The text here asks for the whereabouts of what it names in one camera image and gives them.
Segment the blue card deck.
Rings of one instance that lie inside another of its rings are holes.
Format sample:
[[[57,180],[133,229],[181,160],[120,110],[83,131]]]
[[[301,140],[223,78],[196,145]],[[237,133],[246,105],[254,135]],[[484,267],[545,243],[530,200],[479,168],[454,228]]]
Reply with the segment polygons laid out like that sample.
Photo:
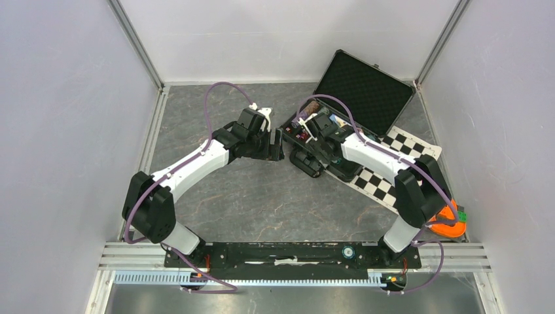
[[[331,114],[329,116],[330,120],[334,122],[339,128],[343,128],[344,126],[350,126],[350,123],[345,121],[344,119],[340,118],[335,114]]]

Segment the purple chip stack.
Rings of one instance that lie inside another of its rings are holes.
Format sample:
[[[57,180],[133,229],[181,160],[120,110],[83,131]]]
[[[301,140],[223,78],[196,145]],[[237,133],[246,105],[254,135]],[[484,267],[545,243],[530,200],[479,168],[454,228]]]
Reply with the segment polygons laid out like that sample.
[[[291,126],[292,128],[299,128],[300,127],[300,122],[301,121],[305,121],[306,117],[303,114],[299,114],[297,116],[295,116],[292,120],[291,120]]]

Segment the brown chip stack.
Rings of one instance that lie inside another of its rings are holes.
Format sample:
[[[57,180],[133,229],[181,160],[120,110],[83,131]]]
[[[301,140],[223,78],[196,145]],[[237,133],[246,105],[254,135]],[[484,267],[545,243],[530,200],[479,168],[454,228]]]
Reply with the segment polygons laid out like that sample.
[[[310,116],[311,114],[316,113],[319,110],[319,108],[320,108],[320,105],[317,101],[311,101],[302,110],[302,114],[305,116]]]

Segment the black poker set case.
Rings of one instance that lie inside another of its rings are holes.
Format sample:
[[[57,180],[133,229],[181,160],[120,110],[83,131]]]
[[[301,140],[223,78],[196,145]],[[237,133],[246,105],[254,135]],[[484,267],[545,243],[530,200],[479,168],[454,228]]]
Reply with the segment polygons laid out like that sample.
[[[317,114],[335,114],[349,122],[352,115],[359,131],[377,141],[385,137],[406,105],[414,97],[415,87],[370,65],[343,50],[337,50],[325,70],[313,96],[292,117],[282,124],[284,141],[292,144],[290,162],[310,177],[318,178],[328,171],[308,150],[306,141],[299,141],[296,134],[306,132],[302,126],[292,128],[291,120],[302,114],[311,101],[320,105]]]

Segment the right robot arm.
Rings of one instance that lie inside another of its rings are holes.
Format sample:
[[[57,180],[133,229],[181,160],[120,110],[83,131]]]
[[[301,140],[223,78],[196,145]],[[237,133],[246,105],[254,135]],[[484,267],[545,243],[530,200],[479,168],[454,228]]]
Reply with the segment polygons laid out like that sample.
[[[452,203],[437,161],[423,154],[414,158],[387,148],[361,133],[354,125],[340,127],[324,114],[299,120],[309,134],[312,152],[326,161],[337,159],[359,164],[383,177],[395,189],[398,217],[380,239],[379,261],[394,267],[430,219]]]

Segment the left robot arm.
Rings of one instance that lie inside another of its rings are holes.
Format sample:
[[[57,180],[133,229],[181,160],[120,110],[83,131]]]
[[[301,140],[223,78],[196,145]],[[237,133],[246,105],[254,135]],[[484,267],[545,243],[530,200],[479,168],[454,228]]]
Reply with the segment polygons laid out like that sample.
[[[280,161],[284,158],[281,128],[271,127],[271,108],[255,104],[244,109],[236,121],[215,130],[194,152],[149,175],[137,172],[131,178],[122,218],[152,243],[180,251],[189,266],[199,266],[206,257],[204,240],[177,221],[175,203],[210,173],[237,158]]]

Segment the black white checkered board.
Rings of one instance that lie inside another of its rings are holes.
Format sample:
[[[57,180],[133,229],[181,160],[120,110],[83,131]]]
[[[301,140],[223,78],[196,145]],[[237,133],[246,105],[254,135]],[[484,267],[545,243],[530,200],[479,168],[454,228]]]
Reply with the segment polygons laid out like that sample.
[[[436,194],[434,187],[413,168],[414,165],[425,171],[450,195],[439,170],[440,147],[421,143],[418,138],[401,130],[394,130],[393,134],[386,135],[379,143],[362,133],[356,133],[351,126],[338,130],[341,131],[339,137],[343,163],[330,164],[328,172],[394,213],[401,207],[397,188],[401,186],[399,175],[403,171],[415,176],[418,188]]]

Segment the green toy block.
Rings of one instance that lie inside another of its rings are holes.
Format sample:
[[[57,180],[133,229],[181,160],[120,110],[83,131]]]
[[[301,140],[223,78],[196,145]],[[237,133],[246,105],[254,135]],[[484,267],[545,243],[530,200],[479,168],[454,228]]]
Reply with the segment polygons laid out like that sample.
[[[467,214],[463,211],[458,211],[458,221],[461,223],[466,223],[467,222]]]

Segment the teal chip on rail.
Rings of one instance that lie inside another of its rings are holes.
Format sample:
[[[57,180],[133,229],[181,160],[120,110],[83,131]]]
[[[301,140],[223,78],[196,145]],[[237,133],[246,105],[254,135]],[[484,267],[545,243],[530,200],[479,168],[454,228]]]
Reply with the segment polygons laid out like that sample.
[[[353,259],[355,258],[355,249],[350,245],[345,245],[342,248],[342,256],[345,259]]]

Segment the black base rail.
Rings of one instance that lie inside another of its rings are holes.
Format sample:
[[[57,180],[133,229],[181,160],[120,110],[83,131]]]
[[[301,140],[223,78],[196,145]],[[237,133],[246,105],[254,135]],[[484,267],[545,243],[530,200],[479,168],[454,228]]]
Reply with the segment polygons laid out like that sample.
[[[342,256],[345,245],[355,258]],[[364,279],[368,270],[422,267],[417,248],[391,254],[377,242],[213,242],[187,258],[222,280]]]

